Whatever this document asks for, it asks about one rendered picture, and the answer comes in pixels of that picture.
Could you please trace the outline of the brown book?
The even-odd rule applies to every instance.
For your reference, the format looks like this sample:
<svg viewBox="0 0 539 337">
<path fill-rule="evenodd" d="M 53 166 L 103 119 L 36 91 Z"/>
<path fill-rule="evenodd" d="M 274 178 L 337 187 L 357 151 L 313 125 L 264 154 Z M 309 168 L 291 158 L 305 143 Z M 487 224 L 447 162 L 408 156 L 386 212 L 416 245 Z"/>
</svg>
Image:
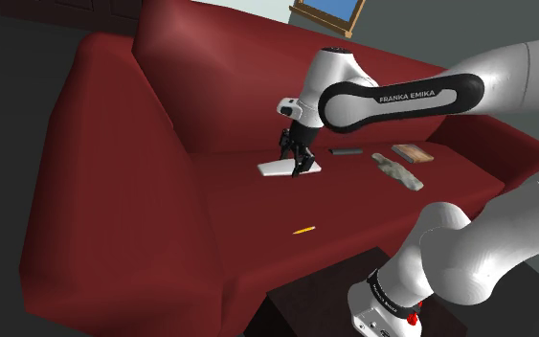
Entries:
<svg viewBox="0 0 539 337">
<path fill-rule="evenodd" d="M 428 163 L 434 160 L 431 154 L 413 144 L 393 145 L 392 151 L 411 164 Z"/>
</svg>

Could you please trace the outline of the grey mottled flat object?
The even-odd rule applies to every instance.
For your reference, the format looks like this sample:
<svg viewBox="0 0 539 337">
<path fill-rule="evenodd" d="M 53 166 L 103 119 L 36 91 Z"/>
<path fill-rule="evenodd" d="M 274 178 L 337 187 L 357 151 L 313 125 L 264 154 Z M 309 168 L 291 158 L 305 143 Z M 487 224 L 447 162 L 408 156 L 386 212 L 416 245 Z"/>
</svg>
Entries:
<svg viewBox="0 0 539 337">
<path fill-rule="evenodd" d="M 373 153 L 371 158 L 376 162 L 377 167 L 390 176 L 392 179 L 398 181 L 411 191 L 420 191 L 424 184 L 417 179 L 411 172 L 405 169 L 399 163 L 390 160 L 381 153 Z"/>
</svg>

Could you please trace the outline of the wooden framed wall picture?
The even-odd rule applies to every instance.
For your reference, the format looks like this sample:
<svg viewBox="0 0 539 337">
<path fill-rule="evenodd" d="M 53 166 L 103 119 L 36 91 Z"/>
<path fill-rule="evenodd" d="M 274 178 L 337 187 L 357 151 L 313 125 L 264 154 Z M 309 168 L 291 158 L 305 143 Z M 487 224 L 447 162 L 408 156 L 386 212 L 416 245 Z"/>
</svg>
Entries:
<svg viewBox="0 0 539 337">
<path fill-rule="evenodd" d="M 338 35 L 351 38 L 365 3 L 366 0 L 294 0 L 289 10 Z"/>
</svg>

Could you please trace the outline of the red sofa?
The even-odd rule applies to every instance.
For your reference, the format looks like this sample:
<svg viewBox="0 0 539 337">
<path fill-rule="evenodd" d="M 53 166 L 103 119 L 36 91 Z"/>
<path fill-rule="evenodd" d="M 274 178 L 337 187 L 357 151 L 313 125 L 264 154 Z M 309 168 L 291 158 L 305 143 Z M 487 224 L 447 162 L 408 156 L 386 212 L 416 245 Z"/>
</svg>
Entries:
<svg viewBox="0 0 539 337">
<path fill-rule="evenodd" d="M 393 254 L 425 205 L 475 216 L 539 171 L 538 140 L 469 115 L 322 129 L 320 172 L 262 176 L 289 125 L 279 101 L 337 44 L 192 0 L 144 0 L 135 37 L 87 35 L 43 147 L 19 266 L 26 310 L 94 337 L 235 337 L 269 290 L 373 247 Z M 401 144 L 434 160 L 411 164 Z"/>
</svg>

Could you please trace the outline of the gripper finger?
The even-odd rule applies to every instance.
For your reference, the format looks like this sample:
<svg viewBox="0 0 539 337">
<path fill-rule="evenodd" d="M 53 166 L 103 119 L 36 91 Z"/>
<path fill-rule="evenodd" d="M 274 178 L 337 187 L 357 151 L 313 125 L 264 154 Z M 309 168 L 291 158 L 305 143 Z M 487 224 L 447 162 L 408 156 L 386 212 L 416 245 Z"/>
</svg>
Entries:
<svg viewBox="0 0 539 337">
<path fill-rule="evenodd" d="M 292 149 L 293 141 L 290 137 L 290 130 L 284 129 L 281 132 L 280 140 L 279 140 L 279 146 L 281 148 L 280 152 L 280 159 L 286 159 Z"/>
<path fill-rule="evenodd" d="M 315 156 L 307 146 L 293 146 L 294 168 L 292 177 L 298 177 L 301 173 L 311 169 L 315 162 Z"/>
</svg>

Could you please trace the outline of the white flat tablet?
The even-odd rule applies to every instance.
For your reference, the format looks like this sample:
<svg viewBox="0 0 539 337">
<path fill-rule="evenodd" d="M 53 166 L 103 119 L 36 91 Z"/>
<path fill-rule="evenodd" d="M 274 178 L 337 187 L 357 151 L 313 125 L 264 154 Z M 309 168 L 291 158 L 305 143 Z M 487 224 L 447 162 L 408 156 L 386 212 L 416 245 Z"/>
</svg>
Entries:
<svg viewBox="0 0 539 337">
<path fill-rule="evenodd" d="M 258 164 L 258 170 L 262 176 L 291 176 L 294 169 L 294 159 L 281 159 Z"/>
</svg>

